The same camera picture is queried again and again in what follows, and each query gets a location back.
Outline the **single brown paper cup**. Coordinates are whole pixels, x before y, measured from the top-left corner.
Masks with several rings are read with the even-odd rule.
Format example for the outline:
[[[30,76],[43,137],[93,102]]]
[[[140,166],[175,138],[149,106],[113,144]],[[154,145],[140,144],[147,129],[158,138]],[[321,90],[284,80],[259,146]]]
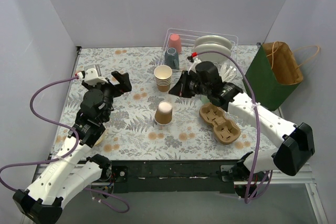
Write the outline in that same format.
[[[154,115],[157,125],[165,126],[172,121],[173,106],[169,102],[161,102]]]

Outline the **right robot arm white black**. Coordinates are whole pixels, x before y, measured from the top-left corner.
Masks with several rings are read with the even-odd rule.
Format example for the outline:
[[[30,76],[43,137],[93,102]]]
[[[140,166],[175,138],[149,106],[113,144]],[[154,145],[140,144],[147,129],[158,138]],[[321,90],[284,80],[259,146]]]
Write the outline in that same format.
[[[255,149],[257,157],[253,152],[245,154],[226,173],[228,176],[248,181],[258,172],[274,169],[294,176],[315,153],[313,131],[308,124],[296,126],[254,104],[240,87],[222,81],[217,67],[210,61],[198,63],[194,70],[183,71],[169,94],[183,98],[205,95],[213,105],[260,129],[275,145],[274,150]]]

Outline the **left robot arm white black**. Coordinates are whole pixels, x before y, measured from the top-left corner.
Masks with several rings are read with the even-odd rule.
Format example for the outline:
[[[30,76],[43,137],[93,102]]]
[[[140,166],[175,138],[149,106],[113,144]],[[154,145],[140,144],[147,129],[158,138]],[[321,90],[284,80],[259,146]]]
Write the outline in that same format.
[[[77,73],[87,92],[74,125],[55,159],[48,161],[45,170],[25,190],[14,193],[14,202],[34,223],[56,223],[65,205],[89,184],[112,180],[112,163],[100,154],[88,157],[85,165],[73,172],[104,133],[114,98],[132,90],[128,73],[113,71],[111,74],[118,84],[103,78],[96,68]]]

